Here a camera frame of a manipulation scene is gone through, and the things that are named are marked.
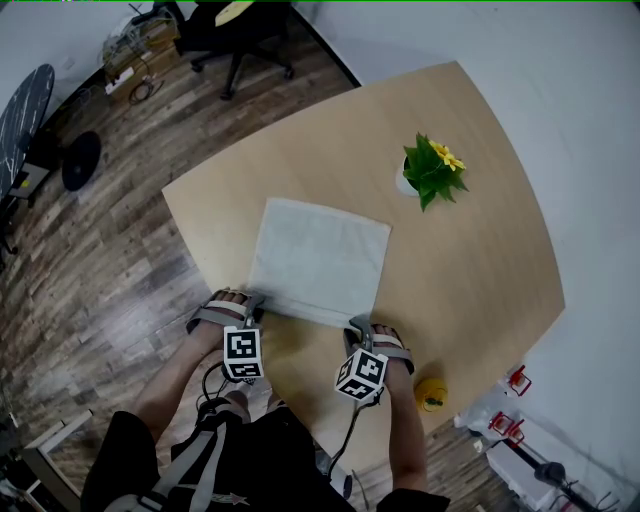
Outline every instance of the round tabletop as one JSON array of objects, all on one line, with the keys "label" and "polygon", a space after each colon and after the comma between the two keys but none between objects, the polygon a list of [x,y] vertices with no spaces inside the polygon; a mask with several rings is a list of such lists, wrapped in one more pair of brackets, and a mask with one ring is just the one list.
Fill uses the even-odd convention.
[{"label": "round tabletop", "polygon": [[0,116],[0,197],[9,192],[22,169],[26,156],[23,149],[26,148],[21,139],[25,134],[33,137],[40,127],[51,97],[53,78],[53,67],[49,64],[32,71],[13,93]]}]

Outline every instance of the person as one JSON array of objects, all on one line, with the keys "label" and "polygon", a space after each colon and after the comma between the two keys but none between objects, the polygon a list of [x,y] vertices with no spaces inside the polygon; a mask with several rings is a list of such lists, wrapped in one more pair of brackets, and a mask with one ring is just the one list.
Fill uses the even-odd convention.
[{"label": "person", "polygon": [[[247,303],[246,295],[229,289],[220,290],[213,299]],[[211,309],[240,318],[230,309]],[[400,339],[393,328],[384,325],[375,325],[375,332]],[[270,511],[353,510],[316,468],[313,439],[286,404],[274,393],[267,413],[251,423],[247,396],[237,389],[200,406],[194,433],[172,447],[174,462],[165,475],[180,466],[181,456],[186,460],[187,452],[193,453],[193,465],[183,468],[179,482],[171,484],[165,497],[160,495],[167,483],[158,473],[155,445],[169,426],[196,367],[211,353],[218,351],[221,357],[222,341],[220,325],[201,321],[129,411],[113,415],[82,492],[83,512],[193,512],[245,506]],[[385,386],[391,399],[393,491],[377,510],[444,511],[449,499],[426,492],[424,433],[403,361],[389,360]],[[210,484],[209,492],[198,490],[201,480]]]}]

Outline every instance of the black chair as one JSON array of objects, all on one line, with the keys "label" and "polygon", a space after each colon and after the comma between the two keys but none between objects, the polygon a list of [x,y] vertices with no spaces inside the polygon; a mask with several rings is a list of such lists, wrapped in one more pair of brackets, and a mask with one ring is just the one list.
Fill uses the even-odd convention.
[{"label": "black chair", "polygon": [[289,2],[255,2],[237,18],[216,27],[215,18],[228,4],[218,2],[197,2],[198,7],[188,21],[180,23],[180,39],[175,42],[178,53],[206,51],[207,54],[191,61],[191,69],[199,73],[202,64],[214,57],[232,53],[231,68],[227,82],[220,95],[223,100],[233,97],[233,80],[242,57],[255,55],[282,66],[287,80],[293,78],[293,68],[276,52],[267,51],[258,46],[265,39],[277,36],[281,41],[288,39],[287,18],[291,5]]}]

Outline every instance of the wire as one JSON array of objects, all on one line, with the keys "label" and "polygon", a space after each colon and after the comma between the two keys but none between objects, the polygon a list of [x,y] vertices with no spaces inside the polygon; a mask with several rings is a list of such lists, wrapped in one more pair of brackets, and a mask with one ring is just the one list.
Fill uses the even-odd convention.
[{"label": "wire", "polygon": [[344,452],[347,450],[347,445],[349,444],[349,439],[351,439],[351,434],[353,434],[353,429],[356,426],[356,420],[358,419],[358,416],[360,415],[360,412],[362,412],[362,410],[366,409],[367,407],[373,407],[374,405],[378,405],[380,403],[380,396],[382,395],[382,391],[383,390],[384,390],[384,388],[382,388],[380,391],[378,391],[378,393],[376,394],[376,396],[373,398],[373,400],[371,402],[369,402],[368,404],[365,404],[365,405],[361,405],[360,407],[357,407],[353,411],[353,416],[351,417],[351,424],[349,425],[349,430],[347,431],[347,435],[344,438],[344,443],[342,443],[342,446],[338,450],[338,453],[336,453],[333,456],[333,459],[331,460],[331,465],[329,466],[329,471],[327,473],[327,477],[329,478],[329,481],[331,481],[331,473],[332,473],[333,468],[335,467],[336,463],[338,462],[338,459],[340,457],[342,457],[344,455]]},{"label": "wire", "polygon": [[596,508],[597,508],[597,509],[599,509],[599,508],[600,508],[600,505],[602,505],[602,502],[603,502],[604,500],[606,500],[609,496],[611,496],[611,491],[609,491],[609,492],[608,492],[607,494],[605,494],[602,498],[600,498],[600,501],[596,504]]},{"label": "wire", "polygon": [[209,368],[206,372],[204,372],[204,375],[202,376],[202,394],[205,396],[205,398],[207,400],[211,400],[211,397],[209,396],[209,393],[207,393],[207,377],[209,376],[209,374],[215,370],[216,368],[218,368],[219,366],[222,366],[222,361],[218,361],[216,364],[214,364],[211,368]]},{"label": "wire", "polygon": [[613,509],[613,510],[616,510],[616,509],[615,509],[615,508],[613,508],[613,507],[615,507],[618,503],[620,503],[620,500],[619,500],[619,499],[615,500],[615,501],[614,501],[611,505],[609,505],[608,507],[603,508],[603,509],[599,509],[599,510],[600,510],[600,512],[612,512],[612,509]]},{"label": "wire", "polygon": [[548,510],[551,510],[551,509],[553,508],[553,506],[558,502],[558,500],[559,500],[560,498],[567,498],[569,501],[571,501],[571,500],[569,499],[569,496],[567,496],[566,494],[559,494],[558,496],[556,496],[556,499],[555,499],[555,500],[553,500],[553,502],[551,503],[551,505],[549,505],[549,509],[548,509]]},{"label": "wire", "polygon": [[[163,85],[164,85],[164,80],[160,82],[160,84],[157,87],[153,85],[153,82],[151,80],[147,80],[147,79],[142,80],[142,82],[136,85],[129,93],[129,104],[138,105],[139,103],[142,103],[143,101],[148,100],[152,96],[155,96],[157,92],[162,88]],[[142,90],[143,87],[145,87],[146,90],[142,96],[139,96],[138,91]]]},{"label": "wire", "polygon": [[218,398],[220,396],[220,393],[222,393],[222,391],[224,391],[224,388],[227,387],[227,384],[229,384],[229,381],[227,379],[224,379],[222,381],[222,386],[220,386],[220,389],[218,389],[218,392],[216,393],[216,398]]},{"label": "wire", "polygon": [[200,410],[200,399],[204,397],[204,394],[201,394],[197,399],[196,399],[196,411]]},{"label": "wire", "polygon": [[136,11],[138,15],[142,16],[142,13],[133,4],[129,4],[129,7],[131,7],[134,11]]},{"label": "wire", "polygon": [[364,486],[362,485],[362,482],[360,481],[360,479],[358,478],[358,475],[356,474],[356,472],[352,469],[351,470],[351,474],[353,475],[353,478],[356,482],[358,482],[358,485],[360,486],[360,491],[362,491],[362,499],[364,500],[364,508],[366,510],[369,510],[369,500],[367,500],[367,495],[364,492]]},{"label": "wire", "polygon": [[125,44],[129,47],[129,49],[131,50],[131,53],[133,53],[139,60],[142,61],[142,63],[145,65],[145,67],[147,68],[147,75],[149,75],[149,77],[151,77],[151,68],[149,67],[149,64],[147,64],[147,61],[142,57],[142,55],[140,55],[134,48],[133,46],[131,46],[131,44],[129,43],[128,37],[125,38]]}]

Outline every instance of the red clamp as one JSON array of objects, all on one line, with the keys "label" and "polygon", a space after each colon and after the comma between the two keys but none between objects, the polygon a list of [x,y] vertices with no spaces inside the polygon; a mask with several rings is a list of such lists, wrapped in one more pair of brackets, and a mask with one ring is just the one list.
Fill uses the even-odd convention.
[{"label": "red clamp", "polygon": [[509,441],[511,441],[511,444],[514,447],[518,446],[522,441],[524,441],[524,434],[522,433],[522,430],[520,430],[520,425],[522,425],[523,423],[524,423],[524,420],[520,420],[518,423],[513,425],[507,432],[507,435],[509,436]]},{"label": "red clamp", "polygon": [[527,377],[522,371],[524,365],[518,368],[511,377],[509,377],[509,387],[515,392],[516,395],[522,396],[527,392],[527,389],[531,387],[531,379]]},{"label": "red clamp", "polygon": [[507,436],[514,424],[515,421],[502,411],[499,411],[489,422],[489,430],[495,430],[501,436]]}]

